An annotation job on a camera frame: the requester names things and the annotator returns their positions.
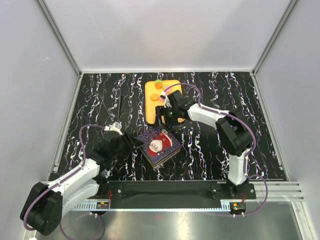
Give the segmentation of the gold tin lid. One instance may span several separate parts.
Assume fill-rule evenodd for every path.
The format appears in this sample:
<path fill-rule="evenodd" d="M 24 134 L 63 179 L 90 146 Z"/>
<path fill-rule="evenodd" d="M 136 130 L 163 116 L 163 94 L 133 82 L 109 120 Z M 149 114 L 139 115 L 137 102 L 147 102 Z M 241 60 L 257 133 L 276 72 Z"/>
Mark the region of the gold tin lid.
<path fill-rule="evenodd" d="M 156 127 L 138 135 L 136 139 L 144 142 L 140 148 L 141 152 L 145 151 L 152 156 L 166 149 L 178 149 L 182 147 L 180 141 L 169 131 L 167 127 Z"/>

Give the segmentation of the decorated cookie tin box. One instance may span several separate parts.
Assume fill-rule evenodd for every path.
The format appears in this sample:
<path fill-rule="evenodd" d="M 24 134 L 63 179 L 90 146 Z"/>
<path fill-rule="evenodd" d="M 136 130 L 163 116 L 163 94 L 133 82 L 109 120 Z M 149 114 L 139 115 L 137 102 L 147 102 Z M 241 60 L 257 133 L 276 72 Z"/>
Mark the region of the decorated cookie tin box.
<path fill-rule="evenodd" d="M 180 148 L 177 149 L 171 149 L 168 148 L 164 151 L 161 151 L 156 154 L 156 156 L 151 155 L 149 152 L 143 151 L 142 154 L 147 159 L 147 161 L 150 163 L 150 165 L 153 168 L 157 168 L 158 166 L 164 164 L 166 161 L 168 161 L 170 158 L 175 156 L 177 153 L 180 152 Z"/>

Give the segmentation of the metal tongs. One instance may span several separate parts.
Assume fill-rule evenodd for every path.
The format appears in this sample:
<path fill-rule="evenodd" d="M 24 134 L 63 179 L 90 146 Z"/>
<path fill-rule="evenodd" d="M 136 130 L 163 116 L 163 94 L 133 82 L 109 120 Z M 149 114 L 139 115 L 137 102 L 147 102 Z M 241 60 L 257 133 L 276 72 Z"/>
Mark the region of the metal tongs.
<path fill-rule="evenodd" d="M 120 120 L 123 95 L 119 87 L 103 88 L 98 92 L 100 107 L 97 122 L 109 124 Z"/>

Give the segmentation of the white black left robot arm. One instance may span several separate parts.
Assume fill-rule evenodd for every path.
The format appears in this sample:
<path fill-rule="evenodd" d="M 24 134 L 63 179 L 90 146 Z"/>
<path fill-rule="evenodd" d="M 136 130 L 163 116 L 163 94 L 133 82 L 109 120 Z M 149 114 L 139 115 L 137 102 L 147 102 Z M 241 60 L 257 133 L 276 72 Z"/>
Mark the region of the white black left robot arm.
<path fill-rule="evenodd" d="M 124 158 L 142 146 L 142 141 L 126 132 L 109 131 L 84 163 L 54 181 L 38 182 L 31 188 L 20 213 L 25 229 L 48 236 L 75 206 L 93 196 L 103 198 L 108 186 L 101 173 L 114 159 Z"/>

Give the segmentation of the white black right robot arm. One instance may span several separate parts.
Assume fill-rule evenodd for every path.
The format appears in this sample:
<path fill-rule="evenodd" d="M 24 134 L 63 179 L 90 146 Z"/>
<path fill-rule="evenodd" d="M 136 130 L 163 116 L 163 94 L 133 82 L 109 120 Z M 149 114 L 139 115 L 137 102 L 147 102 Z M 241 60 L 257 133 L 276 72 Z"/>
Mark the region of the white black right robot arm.
<path fill-rule="evenodd" d="M 247 123 L 235 113 L 211 108 L 183 97 L 179 90 L 170 94 L 163 92 L 163 106 L 155 108 L 155 123 L 164 121 L 167 126 L 179 123 L 178 119 L 200 122 L 217 130 L 220 145 L 225 149 L 229 170 L 224 190 L 232 198 L 244 194 L 249 183 L 248 158 L 256 147 L 255 136 Z"/>

